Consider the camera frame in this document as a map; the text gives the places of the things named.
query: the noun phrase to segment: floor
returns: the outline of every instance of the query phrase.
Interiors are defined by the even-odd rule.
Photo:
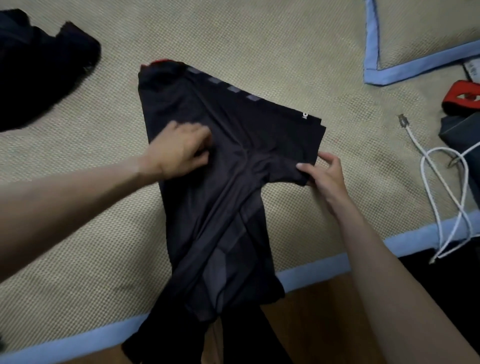
[[[272,328],[295,364],[385,363],[350,274],[294,292],[263,307]],[[205,337],[203,364],[222,363],[221,323]],[[68,364],[128,364],[120,347]]]

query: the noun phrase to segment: red object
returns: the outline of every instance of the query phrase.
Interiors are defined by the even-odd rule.
[[[457,81],[448,90],[442,108],[445,114],[468,117],[480,111],[480,84],[470,81]]]

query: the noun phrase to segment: woven mat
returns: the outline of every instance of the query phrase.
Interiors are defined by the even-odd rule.
[[[2,0],[0,7],[25,10],[50,34],[71,20],[103,46],[97,69],[72,95],[31,126],[0,134],[1,183],[142,153],[137,72],[170,58],[321,117],[321,149],[341,157],[351,196],[382,237],[433,222],[420,156],[396,114],[409,117],[425,147],[440,145],[440,102],[463,71],[364,85],[362,1]],[[446,165],[448,158],[434,159]],[[441,170],[458,193],[457,172]],[[453,205],[433,187],[442,217],[451,218]],[[277,270],[343,251],[336,224],[308,187],[270,184],[262,197]],[[0,332],[15,351],[145,313],[170,272],[154,185],[1,284]]]
[[[480,1],[375,0],[379,69],[480,39]]]

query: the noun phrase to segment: white charging cable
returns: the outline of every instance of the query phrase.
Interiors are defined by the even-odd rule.
[[[428,199],[429,199],[430,204],[431,204],[432,209],[433,209],[433,214],[435,215],[435,221],[437,222],[438,238],[439,238],[439,249],[437,250],[435,255],[430,259],[430,264],[431,264],[431,263],[435,262],[435,260],[437,258],[443,258],[443,257],[449,255],[450,253],[453,253],[455,250],[460,249],[462,246],[467,244],[472,238],[480,236],[480,234],[474,235],[472,223],[471,223],[470,218],[468,217],[467,213],[465,212],[465,198],[467,196],[467,190],[468,190],[468,164],[467,164],[467,161],[465,160],[465,155],[467,153],[469,153],[470,151],[472,151],[473,149],[475,149],[476,147],[480,146],[480,142],[476,143],[475,145],[473,145],[472,147],[470,147],[469,149],[467,149],[463,153],[459,153],[452,148],[447,148],[447,147],[444,147],[444,146],[438,146],[436,148],[432,148],[428,151],[425,151],[425,149],[423,149],[423,147],[420,145],[418,140],[413,135],[413,133],[410,129],[409,122],[408,122],[407,118],[403,114],[400,114],[398,116],[398,120],[400,121],[400,125],[402,126],[402,128],[405,128],[405,130],[407,131],[407,133],[408,133],[410,139],[412,140],[413,144],[415,144],[415,146],[420,151],[420,153],[422,153],[422,158],[420,160],[420,174],[421,174],[421,178],[423,180],[423,185],[425,186],[425,191],[427,192]],[[455,159],[459,160],[463,165],[463,171],[464,172],[463,172],[463,180],[461,181],[462,189],[461,189],[460,202],[458,202],[458,200],[455,198],[455,196],[452,193],[452,190],[450,190],[450,187],[445,182],[445,179],[439,173],[435,163],[430,158],[430,154],[433,153],[433,152],[436,152],[438,150],[442,150],[444,152],[454,154],[456,156]],[[442,222],[440,220],[440,214],[438,213],[437,204],[435,203],[435,200],[433,199],[433,195],[432,195],[432,192],[430,190],[430,186],[428,184],[427,177],[425,176],[425,161],[428,162],[428,164],[432,168],[433,172],[438,177],[438,179],[440,180],[440,182],[442,183],[444,188],[447,190],[448,195],[450,196],[450,198],[452,199],[452,201],[455,203],[456,207],[458,208],[458,215],[456,217],[455,224],[453,226],[452,231],[450,232],[450,235],[448,235],[448,238],[446,240],[444,240],[444,230],[442,228]],[[458,230],[458,226],[460,225],[460,221],[461,221],[462,218],[467,225],[467,230],[468,230],[467,238],[464,241],[462,241],[459,245],[455,246],[454,248],[445,251],[447,249],[448,245],[452,242],[452,240],[454,238],[454,235],[455,235],[456,231]]]

